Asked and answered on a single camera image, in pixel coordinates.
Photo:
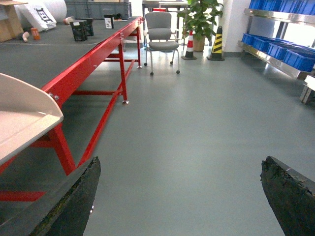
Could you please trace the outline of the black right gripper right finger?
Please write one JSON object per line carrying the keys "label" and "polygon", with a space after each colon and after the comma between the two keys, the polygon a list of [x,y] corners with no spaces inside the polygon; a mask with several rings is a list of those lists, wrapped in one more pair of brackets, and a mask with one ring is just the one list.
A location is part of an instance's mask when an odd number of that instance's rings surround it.
{"label": "black right gripper right finger", "polygon": [[268,156],[261,164],[261,183],[286,236],[315,234],[315,182]]}

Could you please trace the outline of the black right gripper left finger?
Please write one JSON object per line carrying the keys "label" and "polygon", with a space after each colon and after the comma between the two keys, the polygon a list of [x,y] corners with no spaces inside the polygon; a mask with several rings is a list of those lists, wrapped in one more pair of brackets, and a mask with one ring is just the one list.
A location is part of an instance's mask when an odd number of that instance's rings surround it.
{"label": "black right gripper left finger", "polygon": [[59,184],[1,224],[2,236],[81,236],[92,209],[101,164],[90,158]]}

